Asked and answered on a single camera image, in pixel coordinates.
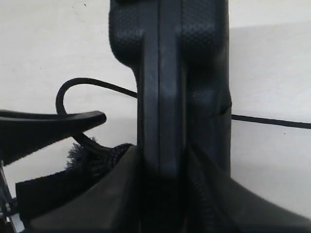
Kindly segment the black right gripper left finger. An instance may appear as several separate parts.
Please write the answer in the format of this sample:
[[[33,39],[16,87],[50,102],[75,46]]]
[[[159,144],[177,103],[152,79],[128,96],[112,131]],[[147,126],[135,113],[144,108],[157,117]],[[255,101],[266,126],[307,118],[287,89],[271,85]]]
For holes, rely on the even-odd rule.
[[[31,221],[34,233],[137,233],[141,156],[132,146],[114,169],[64,206]]]

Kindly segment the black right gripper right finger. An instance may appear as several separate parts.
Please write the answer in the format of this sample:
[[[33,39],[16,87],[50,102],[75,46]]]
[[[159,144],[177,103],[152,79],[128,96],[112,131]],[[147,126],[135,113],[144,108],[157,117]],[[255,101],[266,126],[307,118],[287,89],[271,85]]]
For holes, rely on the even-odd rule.
[[[189,233],[309,233],[311,220],[247,190],[197,146],[188,149]]]

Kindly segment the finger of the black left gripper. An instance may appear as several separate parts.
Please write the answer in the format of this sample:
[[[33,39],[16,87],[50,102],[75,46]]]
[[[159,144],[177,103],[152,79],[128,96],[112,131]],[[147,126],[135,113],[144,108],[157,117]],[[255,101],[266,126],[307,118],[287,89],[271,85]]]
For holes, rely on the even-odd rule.
[[[106,122],[100,111],[77,114],[31,114],[0,111],[0,160],[7,166],[48,145]]]

